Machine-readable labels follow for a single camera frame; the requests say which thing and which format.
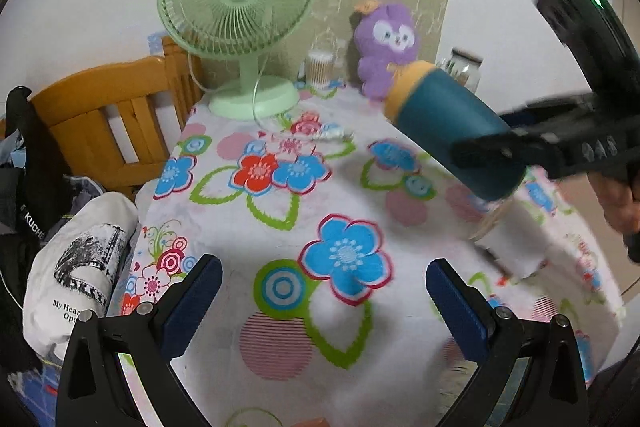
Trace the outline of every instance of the tablecloth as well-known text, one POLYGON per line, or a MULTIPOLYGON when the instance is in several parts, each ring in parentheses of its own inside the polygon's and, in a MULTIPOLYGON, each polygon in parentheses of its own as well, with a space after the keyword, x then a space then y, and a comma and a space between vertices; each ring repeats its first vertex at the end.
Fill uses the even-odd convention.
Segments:
MULTIPOLYGON (((157 301, 203 253, 222 288, 172 367, 213 426, 433 425, 439 376, 460 357, 427 291, 445 257, 493 305, 572 321, 586 381, 623 303, 582 218, 531 169, 514 196, 548 236, 545 263, 516 280, 466 241, 487 205, 340 81, 262 123, 194 106, 136 245, 122 313, 157 301), (310 142, 321 129, 345 142, 310 142)), ((127 380, 159 425, 130 359, 127 380)))

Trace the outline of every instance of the stuffed animal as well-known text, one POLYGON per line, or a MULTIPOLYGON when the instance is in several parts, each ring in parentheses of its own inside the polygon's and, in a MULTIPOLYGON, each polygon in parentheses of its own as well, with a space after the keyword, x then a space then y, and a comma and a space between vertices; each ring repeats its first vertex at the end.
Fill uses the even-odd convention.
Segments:
POLYGON ((353 40, 361 58, 358 76, 362 93, 373 100, 384 100, 393 84, 396 66, 413 62, 420 44, 415 34, 414 20, 402 4, 381 4, 365 1, 356 6, 364 15, 353 40))

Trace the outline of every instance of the cotton swab container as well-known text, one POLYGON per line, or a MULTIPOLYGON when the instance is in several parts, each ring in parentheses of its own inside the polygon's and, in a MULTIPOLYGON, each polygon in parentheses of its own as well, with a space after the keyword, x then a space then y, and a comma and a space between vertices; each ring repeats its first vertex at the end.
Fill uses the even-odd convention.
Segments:
POLYGON ((335 55, 322 50, 311 50, 305 59, 306 83, 315 89, 327 89, 334 79, 335 55))

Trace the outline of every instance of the wooden chair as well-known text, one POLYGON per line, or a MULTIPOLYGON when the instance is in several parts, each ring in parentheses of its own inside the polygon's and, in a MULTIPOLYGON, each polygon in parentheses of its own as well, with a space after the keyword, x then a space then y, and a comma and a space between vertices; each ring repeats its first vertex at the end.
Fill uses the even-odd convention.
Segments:
MULTIPOLYGON (((190 80, 187 57, 170 38, 164 57, 107 64, 72 74, 36 93, 31 102, 50 128, 73 174, 131 197, 133 187, 158 178, 169 153, 150 96, 169 91, 180 124, 202 96, 190 80), (102 109, 115 105, 138 162, 125 163, 102 109)), ((200 62, 194 61, 200 71, 200 62)))

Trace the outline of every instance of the beige patterned board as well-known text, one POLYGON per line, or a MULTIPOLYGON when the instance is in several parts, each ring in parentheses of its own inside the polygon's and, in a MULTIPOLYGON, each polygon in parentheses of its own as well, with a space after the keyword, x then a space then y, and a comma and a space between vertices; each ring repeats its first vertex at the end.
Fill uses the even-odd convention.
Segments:
MULTIPOLYGON (((357 82, 355 73, 359 54, 353 44, 353 30, 359 15, 354 6, 363 0, 315 0, 311 12, 289 37, 277 45, 268 55, 265 74, 278 74, 294 79, 306 52, 312 47, 332 51, 337 57, 337 74, 357 82)), ((418 58, 434 62, 442 21, 448 0, 380 0, 401 2, 412 10, 417 33, 420 35, 418 58)), ((260 58, 260 66, 265 57, 260 58)), ((204 65, 211 84, 219 84, 238 76, 238 64, 234 61, 207 60, 204 65)))

